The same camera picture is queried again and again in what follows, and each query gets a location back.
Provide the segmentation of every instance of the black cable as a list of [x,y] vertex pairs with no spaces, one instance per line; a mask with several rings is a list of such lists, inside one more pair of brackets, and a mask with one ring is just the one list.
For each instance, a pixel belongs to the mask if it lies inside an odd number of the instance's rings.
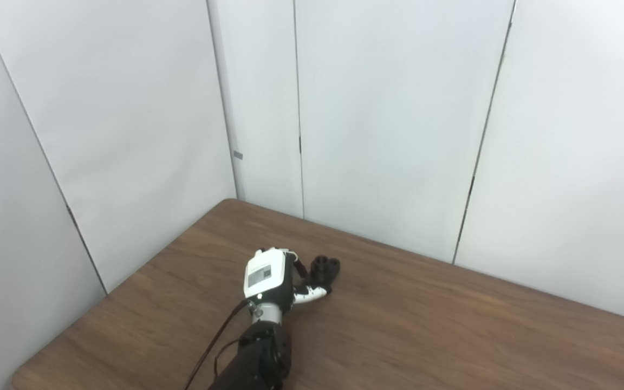
[[235,344],[238,341],[240,341],[240,339],[230,341],[230,343],[225,344],[223,348],[221,348],[218,353],[216,353],[216,357],[213,358],[213,380],[216,380],[216,378],[218,378],[218,358],[220,357],[220,354],[222,354],[229,346]]
[[191,371],[191,374],[189,374],[189,380],[186,381],[186,385],[184,385],[184,390],[188,390],[189,385],[191,385],[191,382],[194,380],[194,377],[196,376],[196,373],[199,371],[199,368],[201,367],[201,365],[203,365],[204,360],[206,360],[206,356],[208,356],[209,352],[211,352],[211,349],[213,349],[213,346],[216,344],[216,341],[218,341],[218,338],[225,330],[225,327],[228,326],[228,323],[230,323],[230,320],[232,320],[232,318],[235,317],[235,314],[238,314],[241,309],[247,306],[248,303],[249,303],[248,300],[243,299],[240,303],[237,304],[237,306],[235,306],[235,309],[231,311],[230,316],[228,316],[225,319],[225,322],[223,323],[222,326],[220,326],[220,329],[218,329],[218,331],[216,332],[216,335],[213,336],[213,339],[211,340],[211,343],[209,343],[209,346],[206,347],[204,354],[201,355],[201,358],[199,359],[199,361],[196,362],[196,365],[194,366],[194,369]]

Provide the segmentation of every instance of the cylindrical connector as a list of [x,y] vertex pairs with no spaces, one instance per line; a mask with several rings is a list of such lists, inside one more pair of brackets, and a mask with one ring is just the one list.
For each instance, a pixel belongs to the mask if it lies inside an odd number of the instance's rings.
[[281,325],[283,313],[278,304],[275,303],[260,303],[252,311],[252,323],[258,321],[270,321]]

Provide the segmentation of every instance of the black object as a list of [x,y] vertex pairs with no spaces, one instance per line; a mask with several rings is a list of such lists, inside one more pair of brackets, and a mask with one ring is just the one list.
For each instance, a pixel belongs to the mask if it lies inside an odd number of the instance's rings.
[[237,355],[209,390],[280,390],[290,373],[290,336],[277,323],[258,321],[238,341]]
[[329,259],[324,255],[315,257],[310,266],[309,285],[311,287],[324,287],[327,293],[332,291],[332,282],[341,270],[341,262],[333,257]]

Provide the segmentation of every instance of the wooden table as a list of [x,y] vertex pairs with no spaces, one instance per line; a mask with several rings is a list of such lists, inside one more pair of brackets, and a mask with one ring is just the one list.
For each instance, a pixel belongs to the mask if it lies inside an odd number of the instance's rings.
[[[15,388],[181,389],[242,298],[245,264],[270,246],[342,262],[334,293],[284,317],[288,390],[624,390],[624,317],[237,200],[25,363]],[[214,350],[249,323],[245,310]],[[191,388],[208,388],[212,364]]]

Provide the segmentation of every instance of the prosthetic hand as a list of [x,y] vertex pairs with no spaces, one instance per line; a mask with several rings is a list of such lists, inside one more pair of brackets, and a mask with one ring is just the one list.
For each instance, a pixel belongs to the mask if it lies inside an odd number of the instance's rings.
[[[293,285],[293,269],[303,282]],[[295,252],[257,250],[248,262],[244,293],[252,325],[237,341],[238,352],[210,390],[280,390],[290,373],[290,336],[282,317],[295,304],[322,298],[332,291],[340,271],[337,259],[317,256],[307,272]]]

